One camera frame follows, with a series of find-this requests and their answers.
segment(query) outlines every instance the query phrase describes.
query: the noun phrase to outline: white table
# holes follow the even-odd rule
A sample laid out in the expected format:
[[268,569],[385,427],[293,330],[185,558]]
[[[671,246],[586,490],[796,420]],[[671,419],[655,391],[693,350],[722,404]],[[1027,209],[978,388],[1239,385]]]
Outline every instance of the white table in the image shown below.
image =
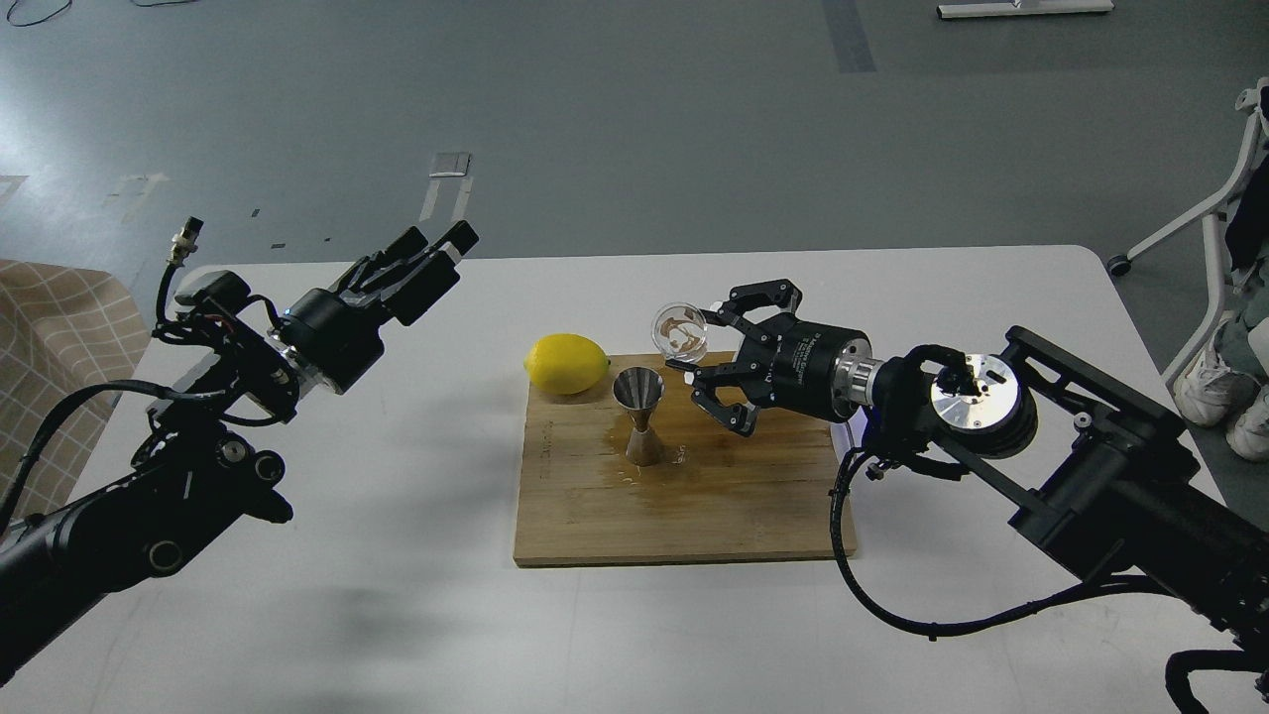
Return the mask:
[[[343,266],[233,269],[289,304]],[[292,425],[247,435],[287,460],[279,491],[294,521],[240,521],[176,577],[108,597],[19,671],[0,709],[1166,711],[1167,656],[1228,647],[1162,597],[1103,599],[930,643],[868,615],[831,562],[511,563],[520,361],[538,336],[576,331],[609,353],[648,351],[664,302],[708,304],[731,285],[787,276],[806,294],[799,316],[863,328],[879,356],[928,341],[999,350],[1022,323],[1169,403],[1081,247],[473,259],[459,271],[414,327],[383,330],[387,354],[349,394],[316,392]],[[711,332],[712,347],[736,341]],[[170,383],[193,351],[154,344],[138,377]],[[123,399],[76,496],[126,472],[146,402]],[[1074,438],[1065,413],[1041,419],[1036,445],[1003,465],[1028,486]],[[1216,493],[1206,472],[1195,483]],[[858,484],[853,505],[857,574],[900,614],[978,618],[1074,583],[977,481],[895,473]],[[1260,711],[1251,685],[1200,675],[1195,692],[1220,711]]]

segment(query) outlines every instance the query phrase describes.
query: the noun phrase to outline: gray floor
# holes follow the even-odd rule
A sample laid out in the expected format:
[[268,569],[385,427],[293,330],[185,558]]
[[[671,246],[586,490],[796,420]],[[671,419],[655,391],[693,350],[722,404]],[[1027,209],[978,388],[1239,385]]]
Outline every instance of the gray floor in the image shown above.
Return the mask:
[[[1266,37],[1246,0],[959,23],[928,0],[80,1],[0,25],[0,176],[27,176],[8,199],[0,178],[0,256],[105,269],[141,302],[188,214],[199,263],[352,259],[419,219],[438,151],[473,155],[481,256],[1108,256],[1225,180]],[[1160,367],[1200,264],[1195,228],[1118,283]],[[1265,468],[1198,438],[1269,525]]]

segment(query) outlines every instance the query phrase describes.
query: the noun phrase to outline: glass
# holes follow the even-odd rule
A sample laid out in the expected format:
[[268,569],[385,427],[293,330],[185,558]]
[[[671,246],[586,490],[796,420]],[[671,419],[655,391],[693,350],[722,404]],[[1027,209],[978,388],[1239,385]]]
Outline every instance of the glass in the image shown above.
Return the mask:
[[666,360],[699,363],[708,349],[706,316],[694,304],[671,302],[652,320],[652,344]]

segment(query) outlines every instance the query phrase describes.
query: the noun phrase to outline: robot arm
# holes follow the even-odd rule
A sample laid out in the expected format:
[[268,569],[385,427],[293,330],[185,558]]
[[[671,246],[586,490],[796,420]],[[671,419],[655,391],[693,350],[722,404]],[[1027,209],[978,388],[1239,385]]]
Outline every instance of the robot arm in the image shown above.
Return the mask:
[[[226,425],[289,422],[316,383],[343,394],[383,354],[379,326],[418,320],[458,282],[454,266],[478,240],[458,222],[429,246],[411,227],[282,315],[251,295],[239,275],[211,273],[176,295],[187,309],[169,320],[166,287],[194,250],[201,226],[190,218],[174,237],[155,335],[209,346],[212,354],[173,388],[124,380],[67,397],[41,427],[0,505],[4,524],[43,444],[89,397],[115,389],[159,398],[147,410],[151,436],[131,474],[47,516],[15,523],[0,544],[0,685],[105,595],[178,573],[239,517],[289,521],[291,505],[274,491],[286,472],[282,458],[256,451]],[[269,306],[268,335],[239,318],[255,301]],[[230,415],[242,397],[268,419]]]
[[[763,297],[737,302],[737,295],[754,293]],[[1213,628],[1230,630],[1240,648],[1180,653],[1169,662],[1169,691],[1183,710],[1199,710],[1188,695],[1189,671],[1269,670],[1269,536],[1189,486],[1198,462],[1178,443],[1184,425],[1169,410],[1020,326],[1006,332],[1000,354],[921,345],[882,363],[872,359],[863,332],[798,320],[793,311],[801,293],[787,279],[741,285],[731,295],[704,315],[711,323],[741,327],[736,361],[713,369],[667,361],[688,373],[693,401],[723,427],[749,436],[761,408],[773,406],[839,424],[863,408],[868,426],[862,449],[843,463],[835,515],[868,459],[877,459],[869,468],[874,479],[897,465],[945,479],[973,473],[1018,506],[1009,525],[1080,580],[1049,601],[978,623],[916,623],[863,594],[840,538],[834,538],[843,577],[874,615],[916,634],[953,637],[1074,600],[1161,592],[1184,600]],[[756,325],[744,320],[745,309],[766,304],[782,311]],[[925,372],[930,364],[937,373]],[[720,405],[720,384],[740,387],[749,402]],[[989,462],[1032,443],[1038,429],[1034,396],[1072,416],[1076,439],[1039,490],[1024,490]],[[930,445],[956,463],[921,457]],[[830,528],[838,526],[831,519]],[[1134,567],[1148,581],[1123,574]],[[1269,700],[1269,676],[1256,686]]]

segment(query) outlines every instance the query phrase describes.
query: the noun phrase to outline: yellow lemon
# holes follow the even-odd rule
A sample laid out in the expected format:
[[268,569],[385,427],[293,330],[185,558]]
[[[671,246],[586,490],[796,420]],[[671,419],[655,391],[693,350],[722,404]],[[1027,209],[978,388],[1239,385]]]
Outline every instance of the yellow lemon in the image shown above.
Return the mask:
[[529,382],[551,394],[585,392],[608,374],[608,355],[580,334],[548,334],[524,359]]

